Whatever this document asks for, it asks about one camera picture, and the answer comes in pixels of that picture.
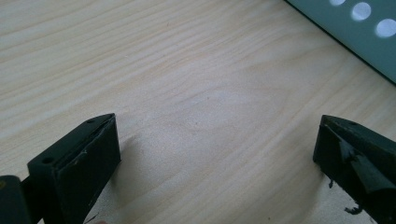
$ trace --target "white circle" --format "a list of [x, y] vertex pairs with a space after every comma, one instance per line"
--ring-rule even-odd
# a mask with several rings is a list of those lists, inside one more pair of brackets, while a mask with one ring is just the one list
[[385, 19], [376, 25], [375, 33], [379, 37], [390, 37], [396, 34], [396, 21]]
[[358, 3], [352, 9], [352, 19], [354, 21], [364, 21], [371, 15], [371, 7], [367, 3]]
[[346, 0], [330, 0], [330, 4], [334, 7], [341, 6]]

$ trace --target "light wood surface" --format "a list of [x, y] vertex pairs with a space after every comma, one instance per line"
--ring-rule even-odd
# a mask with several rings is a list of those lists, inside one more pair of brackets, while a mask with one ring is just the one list
[[85, 119], [121, 158], [87, 219], [372, 223], [312, 162], [322, 114], [396, 139], [396, 88], [283, 1], [1, 1], [0, 175]]

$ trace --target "black plastic object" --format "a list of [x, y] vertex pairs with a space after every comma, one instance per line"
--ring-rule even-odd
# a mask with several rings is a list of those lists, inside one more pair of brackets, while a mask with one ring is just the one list
[[114, 114], [89, 119], [29, 161], [30, 176], [0, 176], [0, 223], [82, 223], [120, 163]]
[[396, 223], [396, 143], [358, 123], [323, 116], [314, 162], [376, 222]]

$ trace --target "green panel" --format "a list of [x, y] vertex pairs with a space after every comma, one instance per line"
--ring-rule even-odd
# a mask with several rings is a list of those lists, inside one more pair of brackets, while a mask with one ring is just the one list
[[396, 83], [396, 34], [393, 34], [396, 33], [396, 1], [287, 2]]

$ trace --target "wood grain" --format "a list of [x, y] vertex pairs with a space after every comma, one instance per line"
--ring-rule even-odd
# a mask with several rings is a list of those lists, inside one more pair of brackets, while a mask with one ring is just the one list
[[312, 162], [322, 114], [396, 139], [396, 89], [283, 1], [1, 1], [0, 175], [117, 115], [87, 219], [372, 223]]

